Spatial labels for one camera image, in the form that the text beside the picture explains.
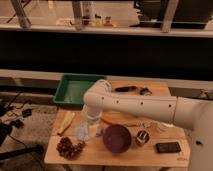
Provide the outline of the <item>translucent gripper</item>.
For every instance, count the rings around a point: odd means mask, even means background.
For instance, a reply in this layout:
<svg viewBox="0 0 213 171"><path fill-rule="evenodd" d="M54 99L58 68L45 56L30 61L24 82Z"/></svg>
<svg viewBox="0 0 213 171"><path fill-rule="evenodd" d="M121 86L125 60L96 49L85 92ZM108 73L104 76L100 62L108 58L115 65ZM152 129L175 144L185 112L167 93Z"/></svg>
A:
<svg viewBox="0 0 213 171"><path fill-rule="evenodd" d="M102 128L100 125L100 116L86 116L86 121L83 123L83 138L92 139L100 136Z"/></svg>

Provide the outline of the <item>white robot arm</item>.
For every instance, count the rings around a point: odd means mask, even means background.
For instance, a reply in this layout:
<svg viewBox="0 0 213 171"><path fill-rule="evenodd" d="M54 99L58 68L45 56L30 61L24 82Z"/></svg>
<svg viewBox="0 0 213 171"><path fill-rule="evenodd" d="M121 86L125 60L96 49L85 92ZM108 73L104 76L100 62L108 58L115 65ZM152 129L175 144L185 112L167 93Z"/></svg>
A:
<svg viewBox="0 0 213 171"><path fill-rule="evenodd" d="M114 93L112 85L101 79L84 93L83 102L89 120L103 110L114 110L190 130L188 171L213 171L213 101Z"/></svg>

